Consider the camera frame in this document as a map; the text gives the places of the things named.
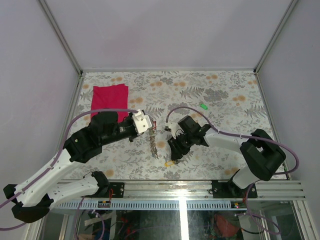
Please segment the green tagged key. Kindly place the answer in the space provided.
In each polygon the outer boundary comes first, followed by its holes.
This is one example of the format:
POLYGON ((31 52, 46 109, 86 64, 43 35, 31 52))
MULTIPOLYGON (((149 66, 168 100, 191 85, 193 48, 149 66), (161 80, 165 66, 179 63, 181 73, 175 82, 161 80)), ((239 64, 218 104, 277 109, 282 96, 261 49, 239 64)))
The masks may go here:
POLYGON ((200 104, 200 107, 203 108, 204 110, 208 110, 208 107, 205 104, 200 104))

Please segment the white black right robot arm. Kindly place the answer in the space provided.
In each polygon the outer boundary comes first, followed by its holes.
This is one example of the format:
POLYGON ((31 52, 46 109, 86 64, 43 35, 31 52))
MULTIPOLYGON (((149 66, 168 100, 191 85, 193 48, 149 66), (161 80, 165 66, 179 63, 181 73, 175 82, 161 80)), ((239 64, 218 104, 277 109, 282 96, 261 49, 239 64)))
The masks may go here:
POLYGON ((210 124, 200 126, 189 115, 177 123, 168 123, 165 130, 172 137, 167 141, 171 160, 177 163, 194 145, 219 147, 241 154, 246 166, 236 171, 228 181, 228 192, 240 197, 246 188, 257 181, 269 181, 286 159, 284 151, 274 144, 262 129, 255 130, 249 138, 231 132, 222 134, 210 124))

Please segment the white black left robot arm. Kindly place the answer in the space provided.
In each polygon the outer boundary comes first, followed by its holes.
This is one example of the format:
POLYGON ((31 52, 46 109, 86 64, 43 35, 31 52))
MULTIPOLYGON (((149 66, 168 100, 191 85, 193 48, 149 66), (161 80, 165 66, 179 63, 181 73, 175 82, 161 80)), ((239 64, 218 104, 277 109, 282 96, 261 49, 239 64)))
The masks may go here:
POLYGON ((152 129, 153 122, 143 110, 128 109, 128 116, 118 121, 121 112, 124 110, 110 108, 88 111, 87 114, 94 114, 89 125, 65 135, 65 142, 46 165, 24 182, 5 186, 5 197, 14 204, 11 208, 14 218, 29 224, 75 198, 110 197, 110 182, 101 171, 63 186, 58 186, 58 182, 100 155, 103 146, 125 139, 132 142, 152 129))

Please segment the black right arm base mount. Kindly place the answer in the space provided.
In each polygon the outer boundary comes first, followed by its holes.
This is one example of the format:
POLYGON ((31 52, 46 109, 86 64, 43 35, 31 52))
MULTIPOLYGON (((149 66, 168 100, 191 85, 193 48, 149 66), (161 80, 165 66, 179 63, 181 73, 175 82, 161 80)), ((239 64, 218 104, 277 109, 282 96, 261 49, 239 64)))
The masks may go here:
POLYGON ((211 194, 214 199, 243 199, 246 198, 247 193, 249 199, 256 199, 258 197, 255 190, 249 190, 249 186, 241 189, 232 181, 226 180, 212 180, 208 193, 211 194))

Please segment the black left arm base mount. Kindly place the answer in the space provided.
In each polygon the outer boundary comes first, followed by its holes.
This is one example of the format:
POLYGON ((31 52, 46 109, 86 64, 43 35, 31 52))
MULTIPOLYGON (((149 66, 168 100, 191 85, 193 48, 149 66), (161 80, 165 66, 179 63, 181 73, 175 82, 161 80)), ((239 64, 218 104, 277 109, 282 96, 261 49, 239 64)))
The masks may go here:
POLYGON ((117 199, 123 198, 125 192, 124 182, 111 182, 109 186, 98 194, 99 198, 117 199))

